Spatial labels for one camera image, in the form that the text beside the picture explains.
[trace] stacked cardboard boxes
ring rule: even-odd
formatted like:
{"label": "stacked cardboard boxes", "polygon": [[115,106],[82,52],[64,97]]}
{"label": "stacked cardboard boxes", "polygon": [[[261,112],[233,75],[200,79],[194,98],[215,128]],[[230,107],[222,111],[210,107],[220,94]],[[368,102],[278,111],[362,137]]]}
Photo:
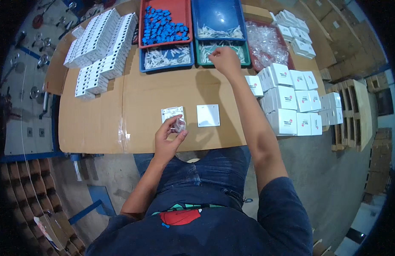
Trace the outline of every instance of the stacked cardboard boxes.
{"label": "stacked cardboard boxes", "polygon": [[366,192],[378,195],[384,192],[389,179],[391,162],[391,128],[378,129],[371,147],[370,171]]}

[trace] white plastic part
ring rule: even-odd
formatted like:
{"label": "white plastic part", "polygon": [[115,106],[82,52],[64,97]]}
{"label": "white plastic part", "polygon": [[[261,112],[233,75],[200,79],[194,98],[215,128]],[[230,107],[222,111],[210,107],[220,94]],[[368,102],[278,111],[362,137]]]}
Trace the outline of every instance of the white plastic part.
{"label": "white plastic part", "polygon": [[220,126],[219,105],[197,105],[197,126]]}

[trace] clear plastic bag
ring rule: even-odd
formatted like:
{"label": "clear plastic bag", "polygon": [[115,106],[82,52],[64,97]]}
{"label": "clear plastic bag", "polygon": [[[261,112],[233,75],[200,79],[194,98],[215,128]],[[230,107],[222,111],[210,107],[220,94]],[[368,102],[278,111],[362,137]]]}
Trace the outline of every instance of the clear plastic bag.
{"label": "clear plastic bag", "polygon": [[252,54],[257,58],[255,65],[263,69],[272,63],[288,64],[288,48],[281,45],[276,28],[258,26],[246,21],[247,42]]}

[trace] blue metal frame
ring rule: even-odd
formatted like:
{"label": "blue metal frame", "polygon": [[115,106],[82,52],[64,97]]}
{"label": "blue metal frame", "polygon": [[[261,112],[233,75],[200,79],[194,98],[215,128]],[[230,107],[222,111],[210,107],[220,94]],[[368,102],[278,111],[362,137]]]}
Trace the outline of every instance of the blue metal frame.
{"label": "blue metal frame", "polygon": [[56,156],[66,156],[64,152],[59,150],[59,142],[58,142],[58,112],[59,112],[59,99],[60,96],[54,95],[52,97],[52,106],[51,106],[51,128],[52,128],[52,147],[54,151],[45,152],[45,153],[36,153],[36,154],[26,154],[26,155],[13,155],[13,156],[3,156],[0,159],[1,163],[10,163],[17,161],[25,161],[25,160],[33,160],[33,159],[42,159],[42,158],[51,158]]}

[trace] hand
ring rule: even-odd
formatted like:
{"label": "hand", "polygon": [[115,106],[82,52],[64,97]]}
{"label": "hand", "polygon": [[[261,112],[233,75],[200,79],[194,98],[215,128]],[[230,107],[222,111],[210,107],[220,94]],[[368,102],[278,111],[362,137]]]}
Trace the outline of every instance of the hand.
{"label": "hand", "polygon": [[226,78],[229,78],[231,75],[241,74],[239,57],[228,46],[216,48],[208,58]]}
{"label": "hand", "polygon": [[185,140],[188,131],[184,130],[173,140],[167,140],[168,136],[175,132],[173,124],[176,122],[177,118],[181,118],[182,115],[176,115],[169,119],[166,119],[159,130],[155,133],[155,156],[154,158],[160,163],[166,165],[174,157],[180,143]]}

